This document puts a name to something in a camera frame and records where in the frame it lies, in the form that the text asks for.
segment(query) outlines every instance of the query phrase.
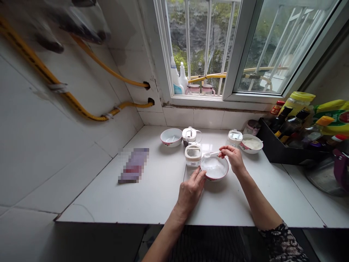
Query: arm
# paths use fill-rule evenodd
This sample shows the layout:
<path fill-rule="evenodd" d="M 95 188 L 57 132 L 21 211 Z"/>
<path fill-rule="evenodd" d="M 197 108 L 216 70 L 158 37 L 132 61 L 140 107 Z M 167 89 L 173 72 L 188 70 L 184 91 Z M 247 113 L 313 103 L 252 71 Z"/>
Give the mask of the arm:
<path fill-rule="evenodd" d="M 198 167 L 188 181 L 181 183 L 179 196 L 164 227 L 146 253 L 142 262 L 166 261 L 184 227 L 185 221 L 198 203 L 206 179 L 206 171 Z"/>
<path fill-rule="evenodd" d="M 268 246 L 270 262 L 309 261 L 285 222 L 247 172 L 240 150 L 232 146 L 223 146 L 220 150 L 222 153 L 218 156 L 229 158 L 232 170 L 241 184 L 253 221 Z"/>
<path fill-rule="evenodd" d="M 219 157 L 228 156 L 232 170 L 238 178 L 251 208 L 253 221 L 260 230 L 274 229 L 282 223 L 281 217 L 264 197 L 253 178 L 247 172 L 240 150 L 232 146 L 220 148 Z"/>

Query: hand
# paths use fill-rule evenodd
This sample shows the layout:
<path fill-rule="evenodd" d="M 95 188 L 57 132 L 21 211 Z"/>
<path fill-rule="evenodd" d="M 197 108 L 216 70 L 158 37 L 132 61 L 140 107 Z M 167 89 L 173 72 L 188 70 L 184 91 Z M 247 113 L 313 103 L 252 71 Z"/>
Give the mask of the hand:
<path fill-rule="evenodd" d="M 235 174 L 246 170 L 239 149 L 233 146 L 222 146 L 219 148 L 219 150 L 221 151 L 221 153 L 218 154 L 218 157 L 224 158 L 225 156 L 227 156 L 230 164 L 232 165 L 232 170 Z"/>
<path fill-rule="evenodd" d="M 205 174 L 206 171 L 200 172 L 200 167 L 198 167 L 189 180 L 181 183 L 178 200 L 173 212 L 182 223 L 187 220 L 200 199 L 206 181 Z"/>

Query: bowl rim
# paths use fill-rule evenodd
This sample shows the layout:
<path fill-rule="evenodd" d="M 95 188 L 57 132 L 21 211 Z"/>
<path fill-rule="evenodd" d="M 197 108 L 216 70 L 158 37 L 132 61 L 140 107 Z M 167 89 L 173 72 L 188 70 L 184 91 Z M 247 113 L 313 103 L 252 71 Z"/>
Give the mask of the bowl rim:
<path fill-rule="evenodd" d="M 251 134 L 244 134 L 244 135 L 250 135 L 250 136 L 253 136 L 253 137 L 255 137 L 255 138 L 258 138 L 258 137 L 254 136 L 254 135 L 251 135 Z M 241 143 L 240 143 L 240 148 L 241 148 L 241 144 L 242 144 L 243 146 L 245 146 L 245 147 L 248 148 L 248 149 L 243 149 L 243 148 L 241 148 L 242 150 L 256 150 L 256 151 L 259 151 L 259 150 L 262 150 L 263 147 L 264 147 L 264 143 L 262 142 L 262 147 L 261 147 L 260 149 L 252 149 L 252 148 L 249 148 L 248 146 L 246 146 L 246 145 L 242 142 L 242 140 L 241 140 Z"/>
<path fill-rule="evenodd" d="M 170 129 L 177 129 L 177 130 L 181 131 L 181 137 L 180 137 L 178 140 L 175 140 L 175 141 L 173 141 L 173 142 L 165 142 L 165 141 L 163 141 L 163 140 L 161 139 L 161 136 L 163 135 L 164 132 L 166 132 L 167 130 L 170 130 Z M 180 130 L 179 128 L 169 128 L 169 129 L 166 129 L 166 130 L 164 130 L 164 131 L 161 133 L 161 135 L 160 135 L 160 140 L 161 140 L 161 142 L 162 142 L 163 144 L 172 144 L 172 143 L 178 142 L 178 141 L 181 140 L 181 139 L 182 139 L 182 130 Z"/>
<path fill-rule="evenodd" d="M 227 170 L 226 170 L 226 173 L 225 173 L 225 175 L 224 176 L 222 176 L 222 177 L 220 177 L 220 178 L 212 178 L 212 177 L 210 177 L 210 176 L 208 176 L 208 175 L 206 175 L 205 174 L 205 177 L 207 177 L 207 178 L 209 178 L 211 181 L 215 181 L 215 180 L 218 180 L 218 179 L 222 179 L 222 178 L 224 178 L 226 175 L 227 175 L 227 173 L 229 172 L 229 163 L 228 163 L 228 160 L 224 157 L 224 158 L 220 158 L 220 159 L 224 159 L 225 161 L 226 161 L 226 163 L 227 163 L 227 165 L 228 165 L 228 168 L 227 168 Z"/>

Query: woman's left hand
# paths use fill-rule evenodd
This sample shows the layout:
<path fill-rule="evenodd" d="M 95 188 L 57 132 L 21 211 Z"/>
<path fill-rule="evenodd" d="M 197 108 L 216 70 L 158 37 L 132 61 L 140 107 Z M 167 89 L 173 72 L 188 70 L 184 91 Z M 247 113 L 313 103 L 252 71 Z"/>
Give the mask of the woman's left hand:
<path fill-rule="evenodd" d="M 187 220 L 200 199 L 206 181 L 205 174 L 206 171 L 200 172 L 200 167 L 198 167 L 189 180 L 181 183 L 178 200 L 173 212 L 182 223 Z"/>

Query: kitchen counter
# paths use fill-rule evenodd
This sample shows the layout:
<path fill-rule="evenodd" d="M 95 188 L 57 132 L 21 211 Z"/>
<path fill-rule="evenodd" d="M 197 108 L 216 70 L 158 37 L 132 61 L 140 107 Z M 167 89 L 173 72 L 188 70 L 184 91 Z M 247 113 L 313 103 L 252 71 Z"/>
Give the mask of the kitchen counter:
<path fill-rule="evenodd" d="M 167 128 L 144 126 L 58 221 L 164 224 L 177 201 L 180 183 L 193 171 L 186 168 L 183 145 L 162 145 L 160 134 Z M 228 130 L 200 130 L 203 153 L 225 144 Z M 149 148 L 149 159 L 139 183 L 118 184 L 130 154 L 127 148 Z M 241 154 L 262 193 L 290 227 L 349 228 L 348 199 L 333 200 L 311 185 L 298 167 L 269 163 L 263 151 Z M 223 180 L 206 182 L 187 224 L 254 226 L 244 192 L 230 167 Z"/>

